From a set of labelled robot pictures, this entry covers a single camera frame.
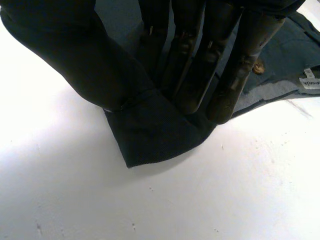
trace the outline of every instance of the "clothing label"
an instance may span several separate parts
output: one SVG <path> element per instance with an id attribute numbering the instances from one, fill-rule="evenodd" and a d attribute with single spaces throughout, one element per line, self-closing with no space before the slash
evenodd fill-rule
<path id="1" fill-rule="evenodd" d="M 299 78 L 305 89 L 320 89 L 319 78 Z"/>
<path id="2" fill-rule="evenodd" d="M 314 79 L 316 77 L 310 68 L 305 69 L 304 73 L 308 79 Z"/>

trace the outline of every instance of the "white table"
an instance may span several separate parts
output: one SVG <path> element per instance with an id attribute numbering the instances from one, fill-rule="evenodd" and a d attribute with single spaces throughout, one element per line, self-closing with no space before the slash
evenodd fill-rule
<path id="1" fill-rule="evenodd" d="M 317 8 L 299 11 L 319 27 Z M 0 240 L 320 239 L 320 98 L 127 169 L 103 111 L 2 23 L 0 39 Z"/>

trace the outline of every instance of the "robotic hand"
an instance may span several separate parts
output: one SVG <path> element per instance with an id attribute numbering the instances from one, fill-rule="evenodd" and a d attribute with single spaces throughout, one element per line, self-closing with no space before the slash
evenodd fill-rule
<path id="1" fill-rule="evenodd" d="M 232 117 L 240 94 L 262 49 L 284 24 L 286 15 L 303 3 L 303 0 L 289 1 L 290 4 L 286 3 L 288 6 L 282 8 L 287 9 L 284 14 L 275 7 L 276 3 L 272 5 L 272 1 L 257 1 L 259 2 L 257 10 L 257 7 L 251 9 L 248 0 L 206 0 L 203 35 L 195 58 L 190 64 L 203 15 L 204 1 L 172 0 L 175 36 L 159 88 L 181 113 L 189 115 L 198 110 L 228 39 L 240 20 L 231 56 L 206 110 L 208 119 L 216 124 L 224 124 Z M 152 7 L 153 2 L 162 5 Z M 149 45 L 146 44 L 148 41 L 141 41 L 137 54 L 138 60 L 152 76 L 167 37 L 169 1 L 139 0 L 139 3 L 144 24 L 151 30 L 148 32 L 149 38 L 158 39 L 156 47 L 151 40 Z M 162 37 L 157 37 L 157 27 L 160 24 L 156 22 L 161 20 L 163 20 L 161 26 L 163 34 Z"/>

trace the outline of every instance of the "black fabric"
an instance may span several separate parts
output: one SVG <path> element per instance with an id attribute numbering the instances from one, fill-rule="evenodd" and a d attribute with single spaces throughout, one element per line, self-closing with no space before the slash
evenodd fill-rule
<path id="1" fill-rule="evenodd" d="M 29 8 L 21 6 L 17 8 L 14 3 L 28 3 Z M 56 6 L 66 3 L 70 4 L 69 8 L 66 8 L 67 12 Z M 129 168 L 165 161 L 200 145 L 215 128 L 215 125 L 207 120 L 203 112 L 210 91 L 197 113 L 188 116 L 181 115 L 158 90 L 154 89 L 141 65 L 116 43 L 120 43 L 126 50 L 135 50 L 136 40 L 141 33 L 138 1 L 101 0 L 97 2 L 96 10 L 107 32 L 116 42 L 107 36 L 100 19 L 93 12 L 94 1 L 81 0 L 80 5 L 78 3 L 78 0 L 61 0 L 61 2 L 55 2 L 54 5 L 49 4 L 47 6 L 50 7 L 45 9 L 51 11 L 48 15 L 50 18 L 45 18 L 46 14 L 43 14 L 45 12 L 39 12 L 43 5 L 46 5 L 46 1 L 0 0 L 0 5 L 3 6 L 1 19 L 17 40 L 60 72 L 80 95 L 98 106 L 104 107 L 106 100 L 102 96 L 103 93 L 99 97 L 98 92 L 103 89 L 106 90 L 106 94 L 110 93 L 110 89 L 104 86 L 108 77 L 103 66 L 110 68 L 112 64 L 104 58 L 105 56 L 109 58 L 111 55 L 116 59 L 115 68 L 120 68 L 121 72 L 119 81 L 131 86 L 137 96 L 126 102 L 123 111 L 106 112 L 105 114 Z M 79 9 L 87 10 L 82 11 L 82 15 L 73 14 L 79 13 Z M 300 28 L 296 24 L 294 27 L 292 31 Z M 102 87 L 96 84 L 96 79 L 100 79 L 98 82 L 102 84 Z M 217 81 L 213 81 L 211 91 L 214 90 L 216 83 Z M 83 92 L 89 92 L 90 97 L 86 97 Z"/>

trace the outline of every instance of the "folded fabric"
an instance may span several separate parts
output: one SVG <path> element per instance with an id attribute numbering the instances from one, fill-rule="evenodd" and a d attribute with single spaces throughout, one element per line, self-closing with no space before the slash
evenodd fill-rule
<path id="1" fill-rule="evenodd" d="M 111 18 L 109 15 L 104 17 L 103 12 L 100 14 L 102 21 Z M 121 33 L 121 28 L 117 30 L 117 41 L 127 51 L 134 53 L 142 30 L 141 24 L 136 24 L 133 31 L 123 29 L 126 35 Z M 162 60 L 169 50 L 173 32 L 171 21 Z M 142 97 L 141 101 L 125 111 L 105 112 L 128 168 L 174 158 L 197 147 L 212 133 L 216 125 L 206 118 L 205 109 L 227 63 L 236 35 L 237 28 L 233 31 L 217 74 L 196 113 L 181 115 L 156 90 L 149 92 L 148 97 Z M 233 117 L 280 99 L 320 94 L 319 90 L 305 89 L 299 80 L 306 77 L 306 68 L 312 68 L 316 77 L 320 78 L 319 68 L 316 67 L 320 65 L 319 38 L 319 32 L 299 13 L 287 19 L 261 54 L 265 73 L 250 75 Z"/>

